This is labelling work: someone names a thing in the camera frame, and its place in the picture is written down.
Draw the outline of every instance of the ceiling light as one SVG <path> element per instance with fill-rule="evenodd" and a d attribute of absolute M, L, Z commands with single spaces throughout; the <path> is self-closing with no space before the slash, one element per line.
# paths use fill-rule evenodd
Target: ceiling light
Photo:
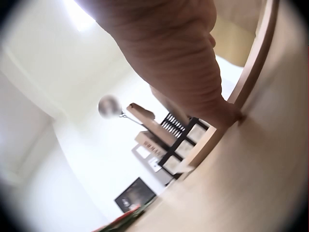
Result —
<path fill-rule="evenodd" d="M 64 0 L 68 13 L 79 32 L 89 28 L 95 20 L 91 18 L 83 9 L 73 0 Z"/>

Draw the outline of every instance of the curved wooden rim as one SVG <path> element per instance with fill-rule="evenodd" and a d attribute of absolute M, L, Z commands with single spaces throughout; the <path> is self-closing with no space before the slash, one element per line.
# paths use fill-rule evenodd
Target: curved wooden rim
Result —
<path fill-rule="evenodd" d="M 279 0 L 267 0 L 259 33 L 257 34 L 246 64 L 228 102 L 242 108 L 251 93 L 266 60 L 275 30 Z M 225 131 L 210 127 L 193 147 L 184 162 L 197 167 L 218 144 Z"/>

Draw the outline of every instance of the lamp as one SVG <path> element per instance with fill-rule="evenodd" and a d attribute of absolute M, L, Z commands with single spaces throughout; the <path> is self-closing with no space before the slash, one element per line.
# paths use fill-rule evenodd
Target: lamp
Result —
<path fill-rule="evenodd" d="M 102 118 L 113 118 L 118 116 L 119 118 L 130 119 L 131 121 L 137 123 L 138 125 L 144 126 L 143 124 L 128 117 L 123 111 L 121 104 L 112 95 L 106 95 L 100 99 L 98 104 L 98 110 Z"/>

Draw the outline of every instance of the white ceiling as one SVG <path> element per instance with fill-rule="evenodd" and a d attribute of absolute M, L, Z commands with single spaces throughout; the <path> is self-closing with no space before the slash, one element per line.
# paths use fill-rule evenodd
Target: white ceiling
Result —
<path fill-rule="evenodd" d="M 53 117 L 85 113 L 129 67 L 96 23 L 77 30 L 64 0 L 29 1 L 11 21 L 2 49 L 0 70 Z"/>

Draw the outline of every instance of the framed picture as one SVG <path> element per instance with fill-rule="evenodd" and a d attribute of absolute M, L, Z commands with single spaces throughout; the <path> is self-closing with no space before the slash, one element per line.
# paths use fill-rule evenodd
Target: framed picture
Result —
<path fill-rule="evenodd" d="M 142 181 L 137 178 L 122 194 L 116 199 L 116 204 L 125 213 L 136 206 L 145 205 L 152 200 L 156 194 Z"/>

